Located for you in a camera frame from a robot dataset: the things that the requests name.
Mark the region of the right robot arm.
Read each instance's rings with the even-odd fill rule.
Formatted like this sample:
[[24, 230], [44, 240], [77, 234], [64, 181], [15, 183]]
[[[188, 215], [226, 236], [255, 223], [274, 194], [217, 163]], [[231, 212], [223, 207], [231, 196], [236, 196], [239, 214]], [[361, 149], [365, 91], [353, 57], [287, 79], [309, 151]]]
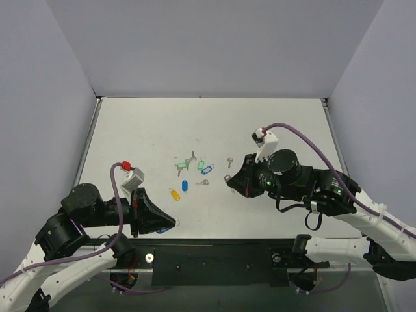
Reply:
[[274, 152], [265, 162], [256, 162], [255, 157], [245, 156], [241, 169], [226, 181], [228, 187], [246, 198], [267, 194], [281, 213], [306, 209], [318, 217], [315, 230], [320, 229], [323, 216], [328, 216], [362, 233], [356, 239], [299, 234], [290, 250], [294, 264], [335, 261], [371, 267], [391, 280], [415, 279], [412, 230], [369, 199], [354, 180], [340, 172], [302, 166], [289, 149]]

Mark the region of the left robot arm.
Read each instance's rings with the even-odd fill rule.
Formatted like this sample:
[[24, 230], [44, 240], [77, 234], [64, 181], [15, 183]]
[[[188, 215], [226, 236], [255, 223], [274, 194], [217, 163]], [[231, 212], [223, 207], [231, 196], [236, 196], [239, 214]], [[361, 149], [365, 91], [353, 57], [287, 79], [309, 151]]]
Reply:
[[83, 183], [61, 201], [57, 214], [36, 234], [17, 276], [1, 284], [2, 311], [49, 311], [68, 292], [108, 268], [134, 268], [139, 256], [124, 235], [113, 234], [97, 248], [97, 255], [75, 260], [60, 272], [50, 262], [72, 256], [90, 237], [85, 228], [126, 224], [131, 235], [175, 227], [176, 220], [136, 188], [131, 199], [103, 201], [97, 187]]

